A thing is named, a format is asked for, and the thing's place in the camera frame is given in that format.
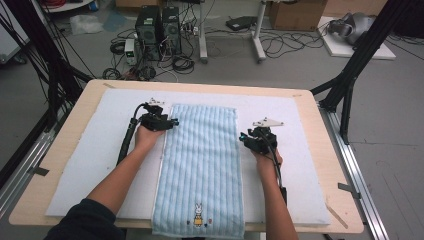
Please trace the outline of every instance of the person's right hand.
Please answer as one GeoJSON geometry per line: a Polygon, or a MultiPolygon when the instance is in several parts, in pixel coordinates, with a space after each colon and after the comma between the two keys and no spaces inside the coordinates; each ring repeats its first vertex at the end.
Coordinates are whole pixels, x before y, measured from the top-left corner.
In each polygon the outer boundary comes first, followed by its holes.
{"type": "MultiPolygon", "coordinates": [[[[261,181],[275,181],[277,179],[277,174],[275,173],[274,161],[272,160],[272,153],[262,155],[253,151],[251,152],[256,158],[256,168],[258,170],[259,176],[261,177],[261,181]]],[[[275,155],[277,156],[277,160],[281,166],[281,164],[283,164],[283,158],[280,156],[278,149],[275,149],[275,155]]]]}
{"type": "Polygon", "coordinates": [[[144,126],[139,126],[135,134],[135,147],[134,149],[140,149],[149,152],[156,144],[157,139],[165,131],[150,131],[144,126]]]}

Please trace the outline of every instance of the white board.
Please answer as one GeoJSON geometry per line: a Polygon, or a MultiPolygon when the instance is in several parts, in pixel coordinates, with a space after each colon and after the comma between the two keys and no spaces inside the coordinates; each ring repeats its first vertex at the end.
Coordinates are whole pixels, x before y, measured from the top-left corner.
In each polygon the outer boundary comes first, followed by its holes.
{"type": "MultiPolygon", "coordinates": [[[[332,17],[321,17],[318,27],[334,20],[332,17]]],[[[323,36],[325,46],[332,57],[352,57],[354,51],[352,45],[348,44],[337,33],[327,33],[323,28],[318,29],[318,32],[323,36]]],[[[395,54],[383,43],[374,54],[372,59],[395,60],[395,54]]]]}
{"type": "MultiPolygon", "coordinates": [[[[185,92],[107,90],[68,161],[46,215],[64,216],[79,203],[116,165],[129,119],[135,108],[154,98],[164,101],[163,114],[175,103],[206,104],[237,109],[237,128],[247,133],[252,123],[264,117],[284,122],[273,127],[278,150],[284,158],[283,184],[288,192],[288,208],[296,225],[329,224],[330,218],[296,103],[291,98],[185,92]]],[[[141,109],[138,116],[145,113],[141,109]]],[[[164,136],[144,161],[134,180],[120,218],[151,219],[159,178],[164,136]]],[[[264,222],[262,187],[256,172],[256,160],[240,142],[244,215],[246,222],[264,222]]]]}

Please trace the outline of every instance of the floor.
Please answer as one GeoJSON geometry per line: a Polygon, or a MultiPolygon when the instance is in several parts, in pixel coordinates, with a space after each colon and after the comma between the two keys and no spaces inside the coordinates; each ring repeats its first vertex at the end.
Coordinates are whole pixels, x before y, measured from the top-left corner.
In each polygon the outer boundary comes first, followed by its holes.
{"type": "MultiPolygon", "coordinates": [[[[100,5],[98,12],[85,8],[57,14],[66,27],[73,15],[91,14],[105,25],[96,34],[70,35],[68,40],[96,76],[110,67],[110,40],[134,26],[134,16],[117,12],[111,5],[100,5]]],[[[257,5],[246,4],[255,15],[257,5]]],[[[231,7],[217,1],[207,20],[208,27],[225,29],[231,7]]],[[[269,28],[264,21],[264,28],[269,28]]],[[[395,42],[412,54],[386,42],[396,55],[395,61],[372,60],[355,85],[349,138],[374,203],[390,239],[424,239],[424,111],[421,102],[424,82],[424,46],[395,42]]],[[[155,81],[312,89],[337,76],[349,59],[329,56],[325,47],[305,48],[267,59],[257,64],[248,36],[214,34],[208,36],[208,64],[201,64],[196,49],[195,70],[189,75],[162,74],[155,81]]],[[[77,56],[67,47],[72,64],[85,71],[77,56]]],[[[120,68],[128,69],[121,64],[120,68]]],[[[321,100],[325,94],[316,96],[321,100]]],[[[0,66],[0,167],[11,157],[47,108],[40,84],[30,64],[9,63],[0,66]]],[[[48,228],[12,226],[11,208],[0,220],[0,239],[43,238],[48,228]]],[[[331,235],[333,239],[372,239],[368,231],[359,235],[331,235]]],[[[325,239],[317,234],[300,234],[301,239],[325,239]]]]}

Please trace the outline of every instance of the striped towel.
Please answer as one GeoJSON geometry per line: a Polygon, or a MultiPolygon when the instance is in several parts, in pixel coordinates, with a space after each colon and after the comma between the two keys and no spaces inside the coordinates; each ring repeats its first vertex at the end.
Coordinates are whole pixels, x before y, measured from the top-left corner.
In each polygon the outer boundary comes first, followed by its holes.
{"type": "Polygon", "coordinates": [[[174,105],[153,210],[153,233],[242,239],[240,154],[233,108],[174,105]]]}

